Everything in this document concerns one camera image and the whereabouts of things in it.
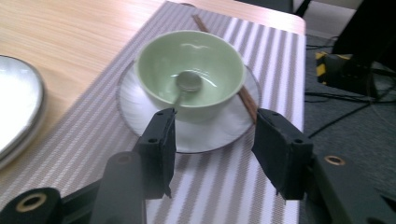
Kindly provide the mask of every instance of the bowl rim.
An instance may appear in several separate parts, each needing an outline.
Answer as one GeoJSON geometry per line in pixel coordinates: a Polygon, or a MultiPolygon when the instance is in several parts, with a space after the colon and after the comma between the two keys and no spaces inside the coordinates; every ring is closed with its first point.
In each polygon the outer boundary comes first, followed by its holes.
{"type": "Polygon", "coordinates": [[[222,98],[221,100],[218,100],[212,104],[207,104],[207,105],[179,105],[180,107],[183,108],[204,108],[204,107],[210,107],[213,105],[220,105],[223,102],[226,102],[228,100],[230,100],[232,97],[234,97],[242,88],[242,86],[245,83],[245,79],[246,79],[246,75],[247,75],[247,71],[246,71],[246,67],[245,64],[243,62],[242,56],[241,54],[233,47],[232,44],[230,44],[229,42],[227,42],[226,40],[224,40],[223,38],[216,36],[216,35],[212,35],[210,33],[206,33],[206,32],[202,32],[202,31],[195,31],[195,30],[178,30],[178,31],[171,31],[171,32],[167,32],[161,35],[157,35],[154,38],[150,39],[150,41],[148,41],[146,44],[143,45],[143,47],[138,51],[137,56],[135,57],[134,60],[134,73],[137,76],[141,87],[144,89],[145,92],[147,92],[151,97],[154,97],[156,100],[159,100],[162,103],[165,104],[169,104],[172,105],[174,102],[170,102],[170,101],[166,101],[163,98],[159,97],[157,94],[155,94],[152,90],[150,90],[143,82],[141,76],[139,75],[139,62],[140,62],[140,58],[142,56],[142,54],[145,52],[145,50],[147,49],[147,46],[149,46],[150,44],[152,44],[153,42],[157,41],[158,39],[161,39],[163,37],[169,36],[169,35],[176,35],[176,34],[186,34],[186,33],[195,33],[198,35],[207,35],[207,36],[211,36],[216,38],[217,40],[219,40],[220,42],[224,43],[225,46],[227,46],[229,49],[232,50],[232,52],[235,54],[236,58],[238,58],[238,63],[239,63],[239,67],[241,70],[241,79],[237,85],[237,87],[225,98],[222,98]]]}

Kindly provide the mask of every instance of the white plate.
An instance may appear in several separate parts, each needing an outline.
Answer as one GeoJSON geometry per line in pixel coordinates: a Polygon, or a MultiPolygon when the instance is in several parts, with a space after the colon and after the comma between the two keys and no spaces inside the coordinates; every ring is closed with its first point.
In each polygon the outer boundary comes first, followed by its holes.
{"type": "Polygon", "coordinates": [[[45,91],[28,63],[0,56],[0,168],[33,140],[44,114],[45,91]]]}
{"type": "MultiPolygon", "coordinates": [[[[261,94],[250,71],[245,87],[258,105],[261,94]]],[[[141,89],[132,64],[120,80],[119,101],[123,118],[139,136],[146,130],[152,116],[160,110],[141,89]]],[[[253,122],[241,99],[235,95],[214,118],[200,123],[176,120],[175,125],[177,152],[201,153],[227,146],[243,135],[253,122]]]]}

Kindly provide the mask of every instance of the yellow and black tape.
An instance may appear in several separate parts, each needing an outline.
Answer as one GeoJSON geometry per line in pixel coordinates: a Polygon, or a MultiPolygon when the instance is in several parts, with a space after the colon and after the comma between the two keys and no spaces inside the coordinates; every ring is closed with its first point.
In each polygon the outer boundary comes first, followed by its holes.
{"type": "Polygon", "coordinates": [[[324,75],[326,74],[326,63],[325,63],[326,55],[327,53],[324,51],[316,53],[318,82],[324,85],[327,84],[324,79],[324,75]]]}
{"type": "Polygon", "coordinates": [[[326,61],[330,62],[344,62],[345,60],[349,60],[350,57],[347,57],[346,55],[339,55],[339,54],[328,54],[324,51],[322,52],[317,52],[316,53],[316,59],[317,59],[317,76],[318,76],[318,82],[328,85],[329,84],[329,76],[333,76],[333,74],[329,74],[329,65],[326,64],[326,61]]]}

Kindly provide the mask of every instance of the table surface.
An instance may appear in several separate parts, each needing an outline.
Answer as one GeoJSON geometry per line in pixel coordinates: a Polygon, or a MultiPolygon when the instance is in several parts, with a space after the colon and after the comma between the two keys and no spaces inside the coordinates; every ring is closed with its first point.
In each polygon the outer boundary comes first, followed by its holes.
{"type": "MultiPolygon", "coordinates": [[[[30,147],[46,136],[163,2],[5,1],[1,4],[0,55],[30,63],[43,77],[48,91],[44,126],[30,147]]],[[[236,1],[174,2],[190,3],[298,35],[304,35],[305,31],[301,18],[236,1]]]]}

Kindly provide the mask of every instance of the gray carpet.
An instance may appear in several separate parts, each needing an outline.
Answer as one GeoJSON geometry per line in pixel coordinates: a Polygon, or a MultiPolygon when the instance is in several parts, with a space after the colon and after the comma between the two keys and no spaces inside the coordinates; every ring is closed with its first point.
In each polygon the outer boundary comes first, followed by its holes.
{"type": "MultiPolygon", "coordinates": [[[[326,43],[326,39],[307,36],[307,45],[323,46],[326,43]]],[[[307,49],[305,91],[356,95],[317,83],[315,53],[321,50],[331,52],[331,48],[307,49]]],[[[381,94],[393,85],[394,80],[377,76],[375,82],[381,94]]],[[[396,91],[393,90],[383,100],[395,99],[396,91]]],[[[305,100],[317,102],[326,99],[305,96],[305,100]]],[[[310,135],[326,123],[363,105],[334,99],[322,103],[305,102],[304,133],[310,135]]],[[[326,152],[352,159],[373,187],[396,195],[396,104],[370,105],[315,135],[312,140],[315,153],[326,152]]],[[[304,206],[300,217],[300,223],[308,223],[304,206]]]]}

